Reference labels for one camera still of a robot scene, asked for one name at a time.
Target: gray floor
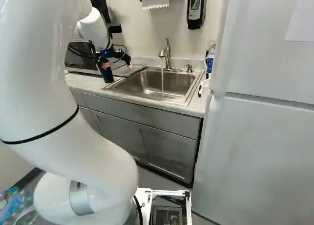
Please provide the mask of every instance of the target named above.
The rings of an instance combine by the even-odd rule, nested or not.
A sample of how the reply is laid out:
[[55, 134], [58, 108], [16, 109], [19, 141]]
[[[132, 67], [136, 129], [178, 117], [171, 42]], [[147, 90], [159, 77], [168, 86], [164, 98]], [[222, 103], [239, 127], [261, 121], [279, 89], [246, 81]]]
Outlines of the gray floor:
[[[156, 190], [185, 190], [186, 188], [167, 180], [159, 175], [156, 175], [146, 169], [138, 167], [139, 170], [139, 187], [151, 188]], [[39, 175], [36, 179], [34, 179], [26, 188], [34, 189], [39, 179], [42, 177]], [[192, 214], [192, 223], [193, 225], [213, 225], [209, 221]], [[53, 225], [43, 219], [40, 219], [35, 225]]]

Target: gray cabinet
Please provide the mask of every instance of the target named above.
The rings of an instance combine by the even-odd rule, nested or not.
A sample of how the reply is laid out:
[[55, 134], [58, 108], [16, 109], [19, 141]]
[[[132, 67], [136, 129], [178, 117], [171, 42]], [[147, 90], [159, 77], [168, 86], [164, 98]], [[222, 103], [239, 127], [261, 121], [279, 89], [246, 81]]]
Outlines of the gray cabinet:
[[72, 96], [74, 97], [74, 100], [77, 102], [79, 106], [87, 107], [87, 104], [85, 100], [83, 99], [82, 93], [79, 91], [75, 91], [73, 89], [70, 89]]
[[122, 147], [139, 161], [147, 162], [139, 124], [98, 111], [92, 113], [106, 139]]
[[81, 106], [79, 107], [79, 110], [82, 113], [83, 117], [86, 119], [86, 121], [89, 123], [89, 125], [92, 127], [92, 129], [101, 135], [102, 133], [98, 127], [97, 122], [95, 121], [93, 117], [91, 110], [81, 107]]
[[133, 103], [82, 93], [92, 110], [117, 116], [170, 133], [198, 139], [200, 119]]
[[149, 164], [185, 182], [192, 180], [197, 141], [159, 129], [140, 128]]
[[140, 162], [190, 183], [197, 141], [146, 125], [92, 111], [102, 134]]

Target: white countertop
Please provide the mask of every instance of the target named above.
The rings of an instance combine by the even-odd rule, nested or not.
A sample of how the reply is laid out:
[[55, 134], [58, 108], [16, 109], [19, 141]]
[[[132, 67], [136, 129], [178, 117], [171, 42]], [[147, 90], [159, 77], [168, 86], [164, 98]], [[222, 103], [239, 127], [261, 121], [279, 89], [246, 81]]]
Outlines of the white countertop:
[[[78, 75], [74, 73], [68, 73], [65, 75], [66, 82], [68, 86], [76, 91], [83, 93], [93, 94], [97, 96], [102, 96], [105, 98], [121, 100], [129, 103], [134, 103], [138, 105], [153, 107], [157, 109], [162, 109], [166, 111], [172, 111], [176, 113], [181, 113], [185, 115], [190, 115], [194, 117], [203, 118], [205, 114], [205, 108], [207, 103], [207, 97], [211, 98], [209, 89], [204, 89], [202, 97], [198, 97], [198, 88], [195, 90], [193, 97], [188, 106], [176, 105], [171, 103], [164, 103], [157, 100], [150, 100], [146, 98], [135, 97], [131, 95], [126, 95], [114, 91], [106, 90], [105, 88], [109, 85], [104, 82], [101, 77], [94, 77], [88, 75]], [[114, 77], [114, 80], [119, 80], [120, 77]]]

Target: sink basin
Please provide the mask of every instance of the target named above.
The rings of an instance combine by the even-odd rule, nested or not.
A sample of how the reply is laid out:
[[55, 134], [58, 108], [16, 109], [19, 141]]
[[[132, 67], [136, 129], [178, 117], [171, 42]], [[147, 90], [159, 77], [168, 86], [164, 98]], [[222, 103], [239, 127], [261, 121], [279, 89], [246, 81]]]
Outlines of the sink basin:
[[131, 77], [113, 83], [107, 89], [136, 97], [187, 105], [189, 95], [201, 74], [203, 72], [163, 70], [164, 92], [162, 92], [161, 68], [146, 67]]

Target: refrigerator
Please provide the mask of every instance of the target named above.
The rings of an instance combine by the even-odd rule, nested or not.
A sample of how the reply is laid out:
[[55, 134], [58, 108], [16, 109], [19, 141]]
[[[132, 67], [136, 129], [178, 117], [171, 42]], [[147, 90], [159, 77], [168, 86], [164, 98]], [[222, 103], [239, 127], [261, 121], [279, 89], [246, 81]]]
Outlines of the refrigerator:
[[211, 221], [314, 224], [313, 5], [224, 0], [192, 190]]

